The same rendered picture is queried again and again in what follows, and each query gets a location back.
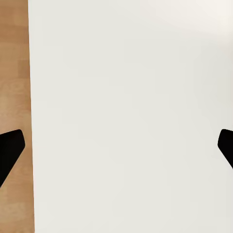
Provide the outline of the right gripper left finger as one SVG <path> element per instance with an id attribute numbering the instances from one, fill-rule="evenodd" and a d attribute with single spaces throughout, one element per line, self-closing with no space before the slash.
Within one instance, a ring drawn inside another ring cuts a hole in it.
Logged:
<path id="1" fill-rule="evenodd" d="M 0 134 L 0 187 L 25 149 L 21 129 Z"/>

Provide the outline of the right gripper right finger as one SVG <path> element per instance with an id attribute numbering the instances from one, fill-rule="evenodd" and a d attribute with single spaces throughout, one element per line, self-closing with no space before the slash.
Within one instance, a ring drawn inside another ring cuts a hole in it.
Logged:
<path id="1" fill-rule="evenodd" d="M 233 168 L 233 131 L 221 129 L 217 146 Z"/>

